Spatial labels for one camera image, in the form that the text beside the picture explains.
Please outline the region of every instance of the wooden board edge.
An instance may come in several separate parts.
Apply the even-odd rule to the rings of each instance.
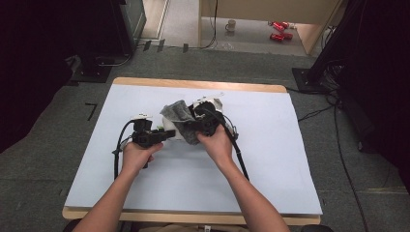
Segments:
[[[89,208],[73,208],[65,206],[63,217],[65,219],[84,218]],[[288,225],[319,224],[320,216],[304,215],[294,217],[283,217]],[[171,223],[210,223],[210,224],[246,224],[241,215],[211,215],[211,214],[184,214],[184,213],[140,213],[123,212],[120,220],[149,221],[149,222],[171,222]]]
[[[156,87],[193,88],[193,89],[222,89],[236,91],[253,91],[268,93],[287,93],[282,85],[249,84],[233,82],[199,81],[199,80],[176,80],[155,79],[140,77],[117,77],[112,82],[119,85],[140,85]]]

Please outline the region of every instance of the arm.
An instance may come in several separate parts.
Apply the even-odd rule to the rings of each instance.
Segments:
[[[123,153],[121,173],[74,231],[115,231],[133,179],[147,160],[153,160],[151,155],[162,146],[160,143],[143,150],[135,143],[127,144]]]
[[[242,174],[232,159],[232,144],[223,126],[207,137],[197,134],[231,186],[250,231],[289,231],[277,209]]]

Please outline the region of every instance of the wooden panel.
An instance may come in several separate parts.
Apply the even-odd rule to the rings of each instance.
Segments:
[[[229,82],[213,82],[213,81],[117,77],[114,79],[113,83],[123,84],[123,85],[142,85],[142,86],[180,87],[180,88],[193,88],[193,89],[223,89],[223,90],[238,90],[238,91],[287,93],[286,88],[284,88],[281,85],[246,84],[246,83],[229,83]]]
[[[319,24],[298,24],[298,34],[301,38],[302,45],[304,46],[305,52],[311,54],[313,49],[316,47],[317,42],[320,37],[325,32],[326,28],[333,20],[335,15],[338,13],[339,6],[342,0],[338,1],[336,5],[331,9],[328,9],[326,12],[326,20],[322,21]]]
[[[218,17],[323,24],[341,0],[219,0]],[[201,15],[214,15],[216,0],[201,1]]]
[[[63,208],[63,217],[66,219],[84,218],[90,211],[89,208]],[[320,216],[311,215],[286,215],[283,216],[288,225],[319,224]],[[210,223],[210,224],[246,224],[241,215],[210,215],[199,213],[175,213],[175,212],[123,212],[120,220],[128,221],[150,221],[150,222],[173,222],[173,223]]]

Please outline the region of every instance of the person's left hand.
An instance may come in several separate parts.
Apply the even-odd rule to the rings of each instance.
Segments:
[[[149,148],[142,148],[138,144],[130,142],[123,151],[123,168],[121,173],[128,173],[135,177],[147,161],[152,161],[152,155],[163,147],[162,143]]]

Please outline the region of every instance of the person's right hand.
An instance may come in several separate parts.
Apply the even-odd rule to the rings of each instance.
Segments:
[[[222,125],[219,125],[214,135],[210,137],[201,132],[197,132],[196,137],[205,146],[208,155],[219,169],[234,163],[232,159],[232,143]]]

